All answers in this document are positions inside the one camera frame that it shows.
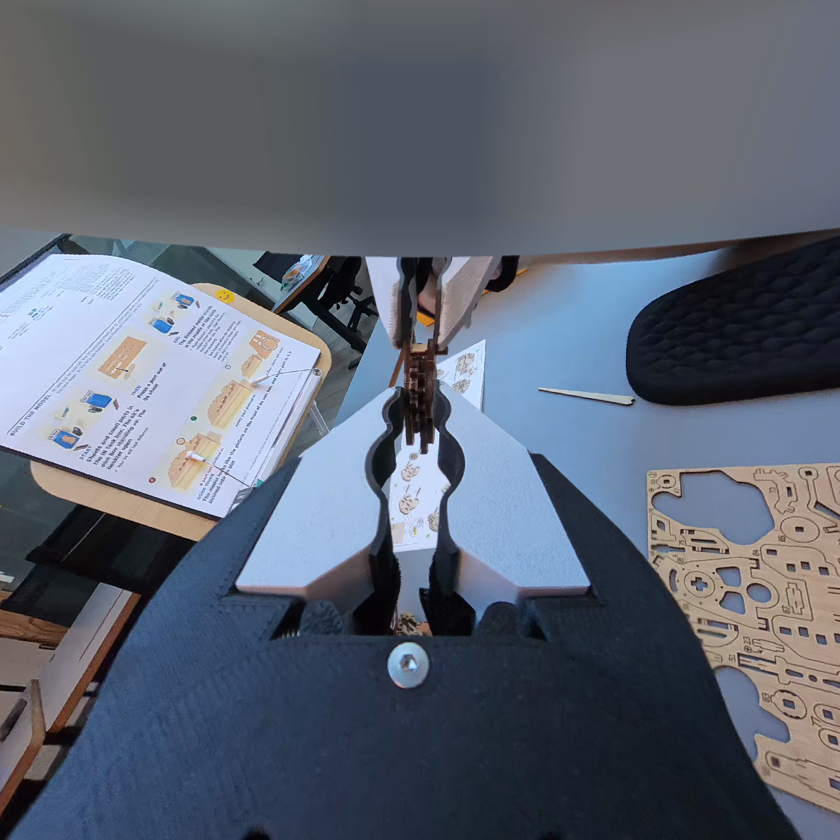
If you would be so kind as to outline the wooden office table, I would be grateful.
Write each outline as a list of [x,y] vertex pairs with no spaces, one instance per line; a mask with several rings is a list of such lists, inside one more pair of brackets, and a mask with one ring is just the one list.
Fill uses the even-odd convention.
[[329,255],[300,257],[279,280],[280,299],[272,311],[280,314],[297,306],[303,292],[321,275],[330,259]]

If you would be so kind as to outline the yellow flat board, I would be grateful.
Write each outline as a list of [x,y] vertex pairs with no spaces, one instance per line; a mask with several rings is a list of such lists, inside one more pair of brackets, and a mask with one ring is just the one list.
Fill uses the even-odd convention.
[[[435,315],[433,313],[432,306],[433,306],[434,292],[436,291],[436,281],[437,281],[438,275],[435,273],[436,269],[435,269],[434,266],[435,266],[434,262],[431,262],[429,264],[429,269],[428,269],[428,273],[427,273],[427,276],[426,276],[426,279],[425,279],[425,284],[423,285],[423,288],[419,291],[418,300],[417,300],[416,320],[426,327],[430,327],[431,325],[433,325],[433,323],[435,321]],[[530,268],[530,264],[527,263],[527,261],[525,261],[522,257],[520,257],[519,273],[516,276],[516,279],[518,277],[520,277],[521,275],[523,275],[524,273],[526,273],[529,270],[529,268]]]

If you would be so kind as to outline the white instruction booklet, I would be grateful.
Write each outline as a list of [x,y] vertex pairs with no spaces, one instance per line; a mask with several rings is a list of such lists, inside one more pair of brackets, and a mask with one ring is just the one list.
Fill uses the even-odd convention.
[[[487,343],[481,341],[453,358],[442,360],[438,380],[482,410]],[[439,506],[448,480],[438,467],[436,436],[424,455],[420,444],[401,440],[395,472],[388,483],[388,510],[392,542],[397,554],[434,549],[438,538]]]

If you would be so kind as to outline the wooden gear assembly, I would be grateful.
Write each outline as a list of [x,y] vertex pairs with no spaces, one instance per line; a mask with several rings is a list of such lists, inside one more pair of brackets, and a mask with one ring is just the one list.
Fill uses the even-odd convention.
[[415,334],[400,352],[402,363],[402,411],[405,441],[419,444],[419,452],[427,454],[434,442],[434,389],[437,382],[437,352],[434,339],[417,342]]

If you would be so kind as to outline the task instruction sheet on stand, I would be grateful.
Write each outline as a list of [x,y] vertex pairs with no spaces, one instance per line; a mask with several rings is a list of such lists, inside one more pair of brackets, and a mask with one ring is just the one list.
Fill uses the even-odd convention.
[[[214,292],[219,287],[204,282],[195,284],[194,289],[214,297]],[[322,380],[327,379],[332,367],[332,355],[323,339],[283,315],[234,294],[236,300],[225,303],[229,307],[258,321],[269,331],[281,333],[319,350],[318,365]],[[111,487],[87,476],[75,475],[53,465],[32,460],[30,471],[35,482],[52,496],[195,542],[203,539],[217,524],[215,518],[184,511],[156,499]]]

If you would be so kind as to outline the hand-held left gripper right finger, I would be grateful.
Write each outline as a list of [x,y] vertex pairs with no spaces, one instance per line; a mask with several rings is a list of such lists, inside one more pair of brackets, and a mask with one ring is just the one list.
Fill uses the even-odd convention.
[[429,569],[435,636],[471,635],[488,607],[582,595],[590,579],[529,451],[447,385],[434,395],[448,482]]

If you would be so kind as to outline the laser-cut wooden parts sheet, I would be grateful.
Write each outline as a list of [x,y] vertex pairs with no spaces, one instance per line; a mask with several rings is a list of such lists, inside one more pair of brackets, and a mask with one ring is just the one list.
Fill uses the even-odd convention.
[[839,813],[839,465],[725,468],[758,490],[772,529],[745,544],[657,511],[701,469],[647,473],[648,560],[710,667],[749,677],[789,739],[758,736],[764,781]]

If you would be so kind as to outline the pointed wooden stick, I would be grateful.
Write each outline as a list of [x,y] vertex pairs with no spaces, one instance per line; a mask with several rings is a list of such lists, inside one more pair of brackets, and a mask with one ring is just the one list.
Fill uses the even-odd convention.
[[573,398],[579,398],[590,402],[606,403],[619,406],[632,406],[636,402],[635,398],[629,395],[615,395],[601,392],[582,392],[568,389],[552,388],[547,386],[538,387],[538,391],[557,396],[570,396]]

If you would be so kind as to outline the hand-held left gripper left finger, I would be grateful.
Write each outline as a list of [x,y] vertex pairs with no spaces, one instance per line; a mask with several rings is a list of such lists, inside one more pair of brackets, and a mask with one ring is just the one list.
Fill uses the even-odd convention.
[[236,580],[251,594],[332,603],[362,635],[388,635],[401,587],[385,485],[403,431],[389,388],[311,446]]

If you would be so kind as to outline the black cushioned pad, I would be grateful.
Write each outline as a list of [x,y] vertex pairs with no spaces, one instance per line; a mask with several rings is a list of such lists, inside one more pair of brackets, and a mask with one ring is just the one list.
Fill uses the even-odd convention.
[[839,386],[839,237],[697,280],[650,302],[626,341],[626,377],[667,406]]

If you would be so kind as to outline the grey desk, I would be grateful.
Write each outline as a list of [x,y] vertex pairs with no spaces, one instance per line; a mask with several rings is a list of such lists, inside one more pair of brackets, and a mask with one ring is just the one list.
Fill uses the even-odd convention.
[[677,604],[636,544],[533,455],[593,590],[427,642],[415,689],[340,702],[285,838],[838,838],[761,781]]

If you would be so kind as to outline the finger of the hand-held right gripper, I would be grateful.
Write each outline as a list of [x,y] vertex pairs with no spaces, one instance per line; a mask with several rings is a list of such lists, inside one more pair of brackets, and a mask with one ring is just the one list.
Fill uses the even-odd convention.
[[446,353],[452,339],[468,327],[471,312],[501,267],[499,256],[433,258],[434,345],[437,353]]
[[364,261],[379,319],[404,361],[415,332],[417,258],[366,256]]

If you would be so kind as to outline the printed instruction sheet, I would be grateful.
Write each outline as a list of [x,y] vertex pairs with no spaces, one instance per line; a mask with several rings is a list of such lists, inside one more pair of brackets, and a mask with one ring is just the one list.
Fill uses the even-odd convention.
[[325,366],[221,293],[48,255],[2,286],[2,449],[218,520],[278,466]]

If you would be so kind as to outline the black office chair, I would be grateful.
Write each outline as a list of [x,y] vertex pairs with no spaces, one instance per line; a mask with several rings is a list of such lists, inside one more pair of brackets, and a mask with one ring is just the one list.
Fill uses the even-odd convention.
[[362,319],[378,317],[373,295],[366,297],[358,283],[363,263],[361,256],[330,257],[319,277],[322,288],[314,298],[318,318],[359,354],[366,349],[360,332]]

